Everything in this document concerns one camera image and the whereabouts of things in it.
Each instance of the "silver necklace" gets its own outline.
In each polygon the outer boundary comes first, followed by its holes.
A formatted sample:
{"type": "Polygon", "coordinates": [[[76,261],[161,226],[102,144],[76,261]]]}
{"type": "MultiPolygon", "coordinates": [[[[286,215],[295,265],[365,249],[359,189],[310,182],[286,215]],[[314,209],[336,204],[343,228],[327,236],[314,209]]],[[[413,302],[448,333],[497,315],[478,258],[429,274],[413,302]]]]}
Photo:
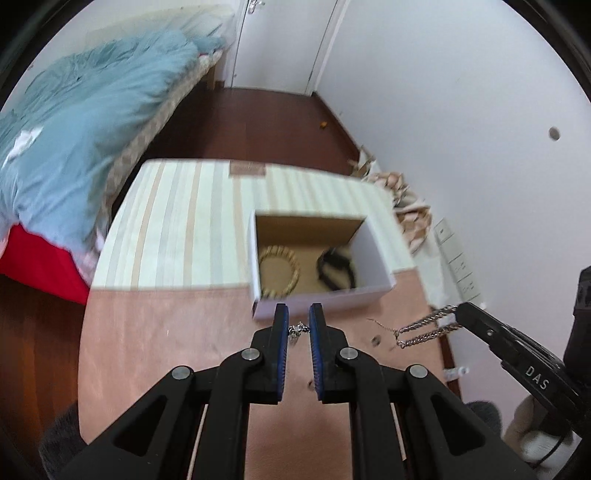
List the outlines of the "silver necklace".
{"type": "Polygon", "coordinates": [[[444,325],[443,327],[438,327],[437,329],[432,330],[431,332],[422,333],[421,335],[417,335],[416,337],[413,337],[409,340],[401,340],[400,339],[400,335],[402,335],[403,333],[412,332],[413,330],[417,330],[419,328],[425,327],[425,326],[430,325],[432,323],[436,323],[436,321],[438,321],[439,319],[445,318],[448,315],[451,315],[452,313],[454,313],[456,311],[456,309],[457,309],[457,307],[454,305],[447,305],[441,309],[434,310],[432,313],[423,317],[422,319],[417,320],[416,322],[413,322],[410,325],[406,325],[406,327],[402,327],[398,330],[390,328],[390,327],[386,327],[385,325],[383,325],[382,323],[379,323],[375,319],[368,319],[368,320],[371,320],[372,322],[377,323],[383,329],[393,333],[394,336],[396,337],[396,345],[398,345],[400,348],[406,348],[408,346],[413,346],[413,345],[418,345],[419,343],[428,342],[429,340],[435,340],[435,338],[442,337],[444,335],[447,335],[448,333],[454,332],[455,330],[459,330],[460,328],[462,328],[462,325],[460,325],[457,322],[453,322],[448,325],[444,325]]]}

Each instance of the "table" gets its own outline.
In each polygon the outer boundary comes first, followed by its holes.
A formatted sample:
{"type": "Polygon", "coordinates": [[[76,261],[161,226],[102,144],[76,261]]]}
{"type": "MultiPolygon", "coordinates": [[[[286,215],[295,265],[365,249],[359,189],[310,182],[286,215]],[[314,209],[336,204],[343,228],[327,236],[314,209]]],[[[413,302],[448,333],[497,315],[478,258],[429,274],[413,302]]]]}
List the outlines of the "table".
{"type": "MultiPolygon", "coordinates": [[[[429,312],[387,193],[350,177],[275,165],[158,160],[144,164],[105,242],[80,343],[80,432],[91,442],[176,365],[219,365],[270,322],[251,317],[246,226],[252,211],[370,216],[397,285],[380,302],[328,313],[349,344],[380,363],[425,365],[440,379],[437,342],[392,349],[390,327],[429,312]],[[372,338],[381,335],[378,346],[372,338]]],[[[300,320],[291,318],[293,325],[300,320]]],[[[346,405],[323,406],[309,338],[289,347],[284,400],[251,407],[245,478],[350,478],[346,405]]]]}

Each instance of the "wall outlet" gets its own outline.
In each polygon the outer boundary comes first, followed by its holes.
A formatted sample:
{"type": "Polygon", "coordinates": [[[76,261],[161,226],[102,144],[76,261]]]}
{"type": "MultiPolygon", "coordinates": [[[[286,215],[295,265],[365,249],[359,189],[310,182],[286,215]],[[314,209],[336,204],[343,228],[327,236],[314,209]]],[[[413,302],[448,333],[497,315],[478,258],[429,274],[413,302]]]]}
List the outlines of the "wall outlet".
{"type": "Polygon", "coordinates": [[[460,280],[457,283],[457,287],[459,288],[460,295],[464,301],[471,301],[480,295],[480,289],[472,274],[468,275],[463,280],[460,280]]]}

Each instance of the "door handle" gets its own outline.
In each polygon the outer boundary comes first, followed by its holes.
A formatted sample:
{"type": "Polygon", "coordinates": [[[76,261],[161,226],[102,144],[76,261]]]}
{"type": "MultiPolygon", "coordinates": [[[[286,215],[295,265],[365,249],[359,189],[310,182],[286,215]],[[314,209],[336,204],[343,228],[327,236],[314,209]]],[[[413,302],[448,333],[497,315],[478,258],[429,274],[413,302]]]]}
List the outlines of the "door handle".
{"type": "Polygon", "coordinates": [[[249,0],[248,13],[250,15],[252,15],[255,12],[257,5],[265,5],[265,2],[263,2],[262,0],[249,0]]]}

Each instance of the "light switch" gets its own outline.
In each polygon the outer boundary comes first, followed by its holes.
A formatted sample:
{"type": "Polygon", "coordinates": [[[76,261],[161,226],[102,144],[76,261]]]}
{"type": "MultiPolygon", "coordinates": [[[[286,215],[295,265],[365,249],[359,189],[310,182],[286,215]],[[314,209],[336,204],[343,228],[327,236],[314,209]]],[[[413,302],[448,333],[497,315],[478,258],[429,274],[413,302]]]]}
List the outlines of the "light switch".
{"type": "Polygon", "coordinates": [[[441,244],[441,251],[447,263],[454,261],[463,253],[462,245],[455,235],[452,235],[441,244]]]}
{"type": "Polygon", "coordinates": [[[476,284],[476,279],[474,275],[470,274],[463,280],[457,283],[458,288],[460,289],[460,295],[462,295],[462,299],[464,301],[469,301],[480,295],[480,289],[476,284]]]}
{"type": "Polygon", "coordinates": [[[456,279],[456,282],[459,282],[472,273],[472,269],[468,265],[468,260],[464,254],[449,262],[449,268],[452,270],[452,275],[456,279]]]}
{"type": "Polygon", "coordinates": [[[444,218],[435,226],[435,236],[439,245],[453,235],[453,230],[450,228],[447,220],[444,218]]]}

